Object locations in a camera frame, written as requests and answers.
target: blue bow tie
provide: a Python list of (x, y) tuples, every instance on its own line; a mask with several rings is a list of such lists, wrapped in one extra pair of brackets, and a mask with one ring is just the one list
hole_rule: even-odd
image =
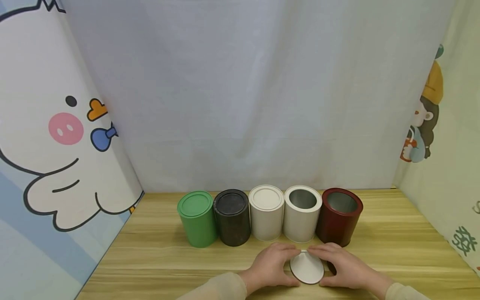
[(104, 128), (95, 128), (90, 134), (90, 140), (92, 141), (93, 147), (100, 152), (105, 152), (110, 148), (112, 143), (112, 137), (117, 134), (117, 130), (113, 127), (113, 123), (110, 129)]

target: black tin can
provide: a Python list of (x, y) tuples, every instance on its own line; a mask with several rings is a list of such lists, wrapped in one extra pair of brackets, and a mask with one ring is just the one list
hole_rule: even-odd
[(240, 190), (225, 190), (213, 202), (216, 227), (227, 246), (240, 246), (250, 237), (248, 196)]

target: duck's pink cheek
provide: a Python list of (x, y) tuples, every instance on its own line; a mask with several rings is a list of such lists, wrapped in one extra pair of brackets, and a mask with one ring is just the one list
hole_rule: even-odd
[(82, 139), (84, 126), (76, 116), (61, 112), (53, 116), (48, 122), (48, 132), (58, 143), (73, 145)]

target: green lid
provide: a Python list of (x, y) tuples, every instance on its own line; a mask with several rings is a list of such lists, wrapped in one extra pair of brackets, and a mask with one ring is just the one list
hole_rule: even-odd
[(196, 191), (186, 194), (180, 199), (177, 211), (185, 218), (195, 218), (205, 214), (213, 205), (212, 196), (204, 191)]

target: hand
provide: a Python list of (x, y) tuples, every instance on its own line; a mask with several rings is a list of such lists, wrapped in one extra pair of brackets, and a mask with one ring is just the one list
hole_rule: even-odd
[(322, 278), (321, 286), (363, 288), (383, 300), (393, 284), (391, 278), (373, 270), (360, 258), (335, 243), (310, 246), (307, 251), (335, 266), (336, 275)]
[(300, 286), (296, 278), (287, 276), (283, 271), (283, 265), (299, 254), (300, 250), (291, 244), (273, 243), (263, 249), (252, 266), (239, 273), (247, 287), (247, 295), (263, 287)]
[(410, 153), (412, 152), (413, 146), (411, 144), (406, 145), (403, 147), (403, 158), (410, 160)]

